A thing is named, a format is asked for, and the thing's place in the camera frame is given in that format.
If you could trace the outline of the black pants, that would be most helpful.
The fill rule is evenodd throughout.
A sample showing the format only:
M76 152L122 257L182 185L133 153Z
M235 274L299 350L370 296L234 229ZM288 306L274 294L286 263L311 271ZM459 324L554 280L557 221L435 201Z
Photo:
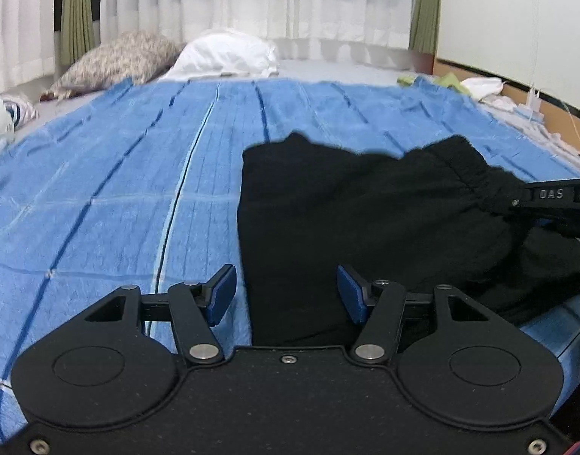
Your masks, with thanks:
M342 264L416 293L451 284L514 325L580 294L580 242L511 217L520 179L461 136L392 158L295 134L243 161L238 242L256 346L352 343Z

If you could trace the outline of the white power strip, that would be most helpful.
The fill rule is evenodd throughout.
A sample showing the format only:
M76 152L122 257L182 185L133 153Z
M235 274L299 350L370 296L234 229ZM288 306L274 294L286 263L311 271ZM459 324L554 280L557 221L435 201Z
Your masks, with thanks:
M527 119L528 121L534 121L540 124L545 122L545 116L541 112L542 99L540 97L540 91L535 88L531 88L527 93L527 98L524 104L518 104L514 108L514 113Z

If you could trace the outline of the blue plaid blanket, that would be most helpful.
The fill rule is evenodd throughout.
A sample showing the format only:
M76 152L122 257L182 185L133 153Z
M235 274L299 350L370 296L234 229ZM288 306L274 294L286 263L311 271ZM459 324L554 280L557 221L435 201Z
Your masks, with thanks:
M580 171L472 100L410 87L256 81L123 83L0 154L0 442L25 419L10 385L30 345L115 288L160 294L238 271L214 332L254 345L238 242L244 152L300 135L356 154L401 158L459 136L521 183ZM580 294L523 323L580 383Z

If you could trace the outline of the white crumpled garment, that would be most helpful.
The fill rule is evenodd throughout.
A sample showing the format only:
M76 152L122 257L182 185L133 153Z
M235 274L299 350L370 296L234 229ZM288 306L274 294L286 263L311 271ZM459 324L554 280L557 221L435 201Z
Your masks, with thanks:
M471 77L461 81L472 99L497 110L513 112L515 102L503 95L505 82L499 77Z

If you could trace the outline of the green cloth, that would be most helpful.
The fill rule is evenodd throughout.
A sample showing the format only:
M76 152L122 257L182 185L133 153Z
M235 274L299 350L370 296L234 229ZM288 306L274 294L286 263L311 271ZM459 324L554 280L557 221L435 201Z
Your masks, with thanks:
M453 73L448 73L442 76L425 76L425 75L417 75L417 76L400 76L396 83L401 87L410 87L417 83L417 81L426 81L431 84L451 89L458 94L463 94L463 96L470 97L471 93L467 87L456 77Z

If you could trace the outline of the green curtain right panel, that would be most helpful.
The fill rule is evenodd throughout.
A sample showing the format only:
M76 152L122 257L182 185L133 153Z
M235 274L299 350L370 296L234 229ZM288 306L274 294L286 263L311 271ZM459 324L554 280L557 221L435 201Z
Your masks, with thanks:
M441 0L413 0L409 48L436 55L439 36Z

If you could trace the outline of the green curtain panel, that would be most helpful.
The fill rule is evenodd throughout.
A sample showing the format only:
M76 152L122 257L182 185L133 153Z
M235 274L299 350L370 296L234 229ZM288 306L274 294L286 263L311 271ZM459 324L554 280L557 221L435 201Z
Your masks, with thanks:
M62 0L60 59L68 67L96 46L92 0Z
M436 55L439 36L441 0L413 0L409 48Z

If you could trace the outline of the white pillow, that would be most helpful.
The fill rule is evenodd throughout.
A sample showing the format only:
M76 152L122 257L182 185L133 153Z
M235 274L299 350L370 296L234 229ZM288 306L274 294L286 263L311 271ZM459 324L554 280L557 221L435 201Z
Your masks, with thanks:
M279 61L274 45L235 29L213 29L188 42L160 80L268 78L278 72Z

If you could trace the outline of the floral patterned pillow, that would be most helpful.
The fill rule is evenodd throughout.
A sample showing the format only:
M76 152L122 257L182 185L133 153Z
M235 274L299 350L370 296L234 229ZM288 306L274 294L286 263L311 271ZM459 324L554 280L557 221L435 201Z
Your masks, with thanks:
M90 50L45 91L40 101L61 101L105 91L124 80L142 85L159 77L182 51L173 40L148 31L131 31Z

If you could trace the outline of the white sheer curtain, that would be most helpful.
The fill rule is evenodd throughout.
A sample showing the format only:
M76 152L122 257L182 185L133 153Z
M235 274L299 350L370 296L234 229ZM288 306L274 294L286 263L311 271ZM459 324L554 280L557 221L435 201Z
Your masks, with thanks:
M138 29L186 42L232 28L293 44L314 55L317 44L406 49L414 0L75 0L78 20L108 41ZM0 87L53 76L56 0L0 0Z

